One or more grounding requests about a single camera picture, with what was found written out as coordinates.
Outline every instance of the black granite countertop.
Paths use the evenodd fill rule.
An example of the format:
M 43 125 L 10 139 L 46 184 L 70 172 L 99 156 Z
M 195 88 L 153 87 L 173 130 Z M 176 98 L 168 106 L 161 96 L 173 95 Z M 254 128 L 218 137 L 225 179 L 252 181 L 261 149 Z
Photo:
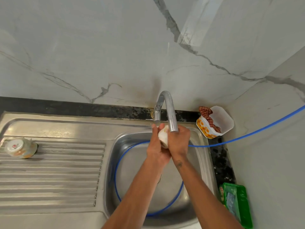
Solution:
M 126 118 L 136 120 L 150 120 L 152 119 L 153 113 L 153 109 L 151 108 L 0 96 L 0 115 L 5 111 L 48 115 Z M 176 118 L 178 122 L 195 123 L 199 116 L 199 112 L 176 111 Z M 161 120 L 167 120 L 166 110 L 161 110 Z M 208 141 L 209 144 L 217 144 L 222 142 L 222 137 L 208 139 Z M 221 145 L 211 147 L 210 152 L 217 184 L 221 185 L 223 182 L 235 183 L 234 172 L 227 156 L 226 146 Z

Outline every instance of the blue cable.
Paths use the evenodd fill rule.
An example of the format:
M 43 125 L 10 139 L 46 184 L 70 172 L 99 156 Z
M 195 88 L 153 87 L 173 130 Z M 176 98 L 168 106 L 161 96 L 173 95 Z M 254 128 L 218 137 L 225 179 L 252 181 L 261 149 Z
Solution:
M 214 145 L 189 145 L 189 147 L 206 148 L 206 147 L 214 147 L 214 146 L 219 146 L 219 145 L 223 145 L 223 144 L 228 144 L 228 143 L 231 143 L 231 142 L 234 142 L 234 141 L 237 141 L 237 140 L 240 140 L 240 139 L 249 137 L 249 136 L 254 135 L 254 134 L 256 134 L 256 133 L 259 133 L 259 132 L 261 132 L 261 131 L 263 131 L 263 130 L 265 130 L 265 129 L 268 129 L 268 128 L 270 128 L 270 127 L 272 127 L 272 126 L 274 126 L 274 125 L 276 125 L 276 124 L 278 124 L 278 123 L 280 123 L 280 122 L 282 122 L 282 121 L 284 121 L 284 120 L 286 120 L 286 119 L 292 117 L 293 115 L 299 113 L 300 111 L 302 111 L 302 110 L 304 110 L 304 109 L 305 109 L 305 105 L 302 106 L 302 107 L 300 107 L 299 109 L 295 110 L 294 112 L 288 114 L 287 116 L 284 116 L 283 118 L 281 118 L 281 119 L 279 119 L 279 120 L 277 120 L 277 121 L 275 121 L 275 122 L 273 122 L 273 123 L 271 123 L 271 124 L 269 124 L 269 125 L 267 125 L 267 126 L 265 126 L 265 127 L 263 127 L 263 128 L 260 128 L 260 129 L 254 131 L 254 132 L 251 132 L 251 133 L 249 133 L 249 134 L 240 136 L 240 137 L 238 137 L 238 138 L 235 138 L 235 139 L 232 139 L 232 140 L 229 140 L 229 141 L 217 143 L 217 144 L 214 144 Z M 137 146 L 137 145 L 146 144 L 146 143 L 149 143 L 149 141 L 140 142 L 140 143 L 137 143 L 137 144 L 131 146 L 130 148 L 128 148 L 128 150 L 126 150 L 126 151 L 123 153 L 123 155 L 120 157 L 118 163 L 116 164 L 116 168 L 115 168 L 115 171 L 114 171 L 114 188 L 115 188 L 116 195 L 117 195 L 117 197 L 118 197 L 118 199 L 119 199 L 120 201 L 121 201 L 121 198 L 120 198 L 119 193 L 118 193 L 117 188 L 116 188 L 116 172 L 117 172 L 117 169 L 118 169 L 118 167 L 119 167 L 119 164 L 120 164 L 122 158 L 125 156 L 125 154 L 126 154 L 129 150 L 131 150 L 133 147 L 135 147 L 135 146 Z M 155 215 L 158 215 L 158 214 L 164 212 L 166 209 L 168 209 L 168 208 L 177 200 L 177 198 L 179 197 L 179 195 L 180 195 L 180 193 L 181 193 L 181 191 L 182 191 L 182 188 L 183 188 L 183 182 L 182 182 L 182 184 L 181 184 L 181 186 L 180 186 L 180 189 L 179 189 L 177 195 L 173 198 L 173 200 L 172 200 L 165 208 L 163 208 L 163 209 L 161 209 L 161 210 L 159 210 L 159 211 L 156 211 L 156 212 L 154 212 L 154 213 L 147 214 L 146 216 L 155 216 Z

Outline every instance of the sink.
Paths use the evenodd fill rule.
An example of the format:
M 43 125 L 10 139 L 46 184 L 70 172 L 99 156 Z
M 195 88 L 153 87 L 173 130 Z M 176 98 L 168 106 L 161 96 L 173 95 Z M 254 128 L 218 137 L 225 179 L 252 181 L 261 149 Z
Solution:
M 0 121 L 0 221 L 11 228 L 51 225 L 100 229 L 119 204 L 113 182 L 117 161 L 127 148 L 150 139 L 151 123 L 5 113 Z M 182 125 L 191 131 L 190 144 L 207 144 L 195 124 Z M 4 152 L 5 144 L 17 137 L 38 144 L 32 158 L 11 158 Z M 147 146 L 134 147 L 122 159 L 116 180 L 121 198 L 146 158 Z M 188 158 L 217 195 L 209 150 L 189 147 Z M 160 177 L 149 212 L 167 206 L 181 182 L 170 161 Z M 147 217 L 143 227 L 182 228 L 197 222 L 183 187 L 174 204 L 161 215 Z

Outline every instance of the jar lid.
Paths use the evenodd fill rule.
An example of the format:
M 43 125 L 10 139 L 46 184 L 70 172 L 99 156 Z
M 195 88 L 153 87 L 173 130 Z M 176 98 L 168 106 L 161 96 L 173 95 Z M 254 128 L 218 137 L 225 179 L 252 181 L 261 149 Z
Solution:
M 10 152 L 10 153 L 12 153 L 12 152 L 17 152 L 17 151 L 19 151 L 20 149 L 22 149 L 23 145 L 24 145 L 23 140 L 21 140 L 21 139 L 14 139 L 14 140 L 9 141 L 9 142 L 6 144 L 5 150 L 6 150 L 7 152 Z

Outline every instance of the faucet spout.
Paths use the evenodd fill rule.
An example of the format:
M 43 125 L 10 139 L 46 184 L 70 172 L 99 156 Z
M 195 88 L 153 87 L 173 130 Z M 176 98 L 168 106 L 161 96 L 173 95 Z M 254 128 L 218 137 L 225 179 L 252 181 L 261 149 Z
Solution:
M 159 95 L 157 104 L 155 105 L 155 108 L 154 108 L 154 121 L 161 120 L 161 108 L 162 108 L 164 100 L 165 100 L 165 104 L 166 104 L 167 118 L 168 118 L 168 123 L 170 126 L 170 131 L 177 132 L 178 124 L 177 124 L 177 119 L 176 119 L 175 107 L 173 106 L 173 98 L 168 91 L 163 91 Z

